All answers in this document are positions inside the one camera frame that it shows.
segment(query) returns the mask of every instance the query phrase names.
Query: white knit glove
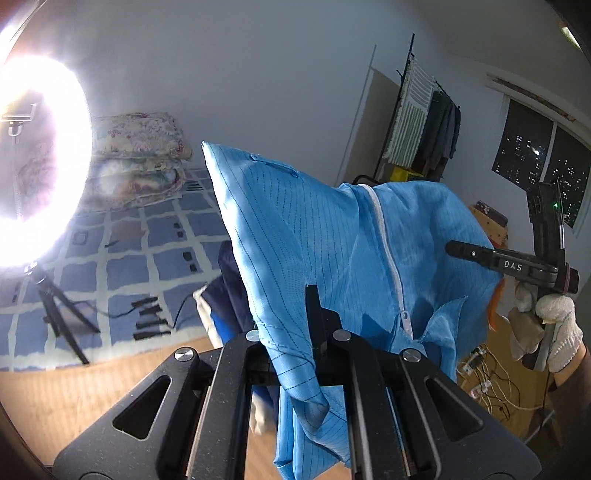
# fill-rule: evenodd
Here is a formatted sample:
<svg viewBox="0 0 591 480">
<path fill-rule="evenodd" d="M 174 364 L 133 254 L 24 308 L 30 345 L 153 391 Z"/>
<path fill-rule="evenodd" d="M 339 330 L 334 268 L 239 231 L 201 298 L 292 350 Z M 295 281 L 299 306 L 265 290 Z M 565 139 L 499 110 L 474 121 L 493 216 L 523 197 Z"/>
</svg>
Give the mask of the white knit glove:
<svg viewBox="0 0 591 480">
<path fill-rule="evenodd" d="M 516 308 L 509 312 L 511 335 L 511 355 L 519 360 L 526 353 L 533 353 L 544 337 L 544 330 L 533 315 L 544 323 L 555 323 L 554 338 L 548 356 L 548 369 L 560 372 L 577 353 L 583 342 L 583 332 L 576 323 L 574 302 L 570 297 L 551 293 L 535 302 L 537 287 L 519 283 L 515 290 Z"/>
</svg>

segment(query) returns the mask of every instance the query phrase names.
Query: window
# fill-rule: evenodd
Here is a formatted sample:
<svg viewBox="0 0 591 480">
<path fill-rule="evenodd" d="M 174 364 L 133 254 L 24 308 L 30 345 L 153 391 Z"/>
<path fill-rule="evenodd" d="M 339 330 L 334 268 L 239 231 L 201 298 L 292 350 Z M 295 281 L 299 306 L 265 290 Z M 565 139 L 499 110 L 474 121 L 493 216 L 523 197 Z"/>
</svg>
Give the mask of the window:
<svg viewBox="0 0 591 480">
<path fill-rule="evenodd" d="M 572 228 L 589 180 L 591 150 L 556 122 L 510 100 L 492 171 L 528 190 L 540 181 L 544 167 L 544 181 L 560 183 L 564 223 Z"/>
</svg>

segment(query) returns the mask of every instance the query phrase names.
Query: metal screw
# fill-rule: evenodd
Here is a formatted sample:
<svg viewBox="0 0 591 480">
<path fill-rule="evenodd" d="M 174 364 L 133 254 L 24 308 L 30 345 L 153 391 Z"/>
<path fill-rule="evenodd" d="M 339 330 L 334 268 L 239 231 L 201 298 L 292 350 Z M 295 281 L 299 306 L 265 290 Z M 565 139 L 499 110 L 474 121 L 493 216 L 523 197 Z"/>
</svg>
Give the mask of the metal screw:
<svg viewBox="0 0 591 480">
<path fill-rule="evenodd" d="M 415 364 L 421 361 L 421 352 L 415 350 L 414 348 L 407 348 L 404 352 L 402 352 L 402 358 L 407 362 L 411 362 Z"/>
<path fill-rule="evenodd" d="M 335 330 L 333 332 L 333 338 L 337 342 L 348 342 L 351 340 L 351 332 L 348 330 Z"/>
<path fill-rule="evenodd" d="M 194 356 L 195 353 L 188 346 L 181 347 L 174 353 L 175 359 L 179 362 L 188 362 Z"/>
<path fill-rule="evenodd" d="M 250 330 L 249 332 L 247 332 L 246 339 L 249 342 L 258 342 L 259 341 L 258 330 Z"/>
</svg>

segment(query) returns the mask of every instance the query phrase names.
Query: zipper pull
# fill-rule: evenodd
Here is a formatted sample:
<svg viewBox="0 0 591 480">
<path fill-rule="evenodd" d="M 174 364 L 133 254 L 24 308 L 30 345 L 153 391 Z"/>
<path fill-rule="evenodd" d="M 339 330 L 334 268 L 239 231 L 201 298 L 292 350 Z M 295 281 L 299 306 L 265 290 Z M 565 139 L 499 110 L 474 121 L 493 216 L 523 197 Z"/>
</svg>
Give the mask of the zipper pull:
<svg viewBox="0 0 591 480">
<path fill-rule="evenodd" d="M 410 321 L 410 314 L 408 310 L 403 310 L 400 312 L 400 319 L 402 321 L 402 328 L 407 333 L 407 335 L 414 340 L 413 324 Z"/>
</svg>

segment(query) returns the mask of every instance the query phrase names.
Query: light stand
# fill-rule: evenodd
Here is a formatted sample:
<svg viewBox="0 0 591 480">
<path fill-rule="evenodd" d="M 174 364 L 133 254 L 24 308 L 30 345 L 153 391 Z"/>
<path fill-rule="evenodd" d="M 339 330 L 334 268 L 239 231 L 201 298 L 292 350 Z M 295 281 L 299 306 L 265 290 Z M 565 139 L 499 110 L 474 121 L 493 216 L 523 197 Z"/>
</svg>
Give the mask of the light stand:
<svg viewBox="0 0 591 480">
<path fill-rule="evenodd" d="M 93 333 L 100 333 L 100 330 L 88 320 L 80 310 L 74 305 L 74 303 L 66 297 L 66 295 L 57 287 L 41 267 L 37 264 L 33 264 L 27 274 L 31 276 L 31 279 L 35 283 L 41 302 L 45 307 L 47 316 L 45 317 L 47 322 L 53 328 L 53 332 L 56 334 L 56 338 L 63 335 L 70 345 L 70 348 L 74 350 L 74 353 L 78 356 L 80 361 L 87 365 L 90 362 L 84 355 L 84 352 L 80 348 L 80 345 L 76 342 L 72 331 L 64 321 L 64 317 L 61 315 L 60 310 L 57 308 L 55 298 L 57 297 L 60 302 L 70 310 L 84 325 L 86 325 Z"/>
</svg>

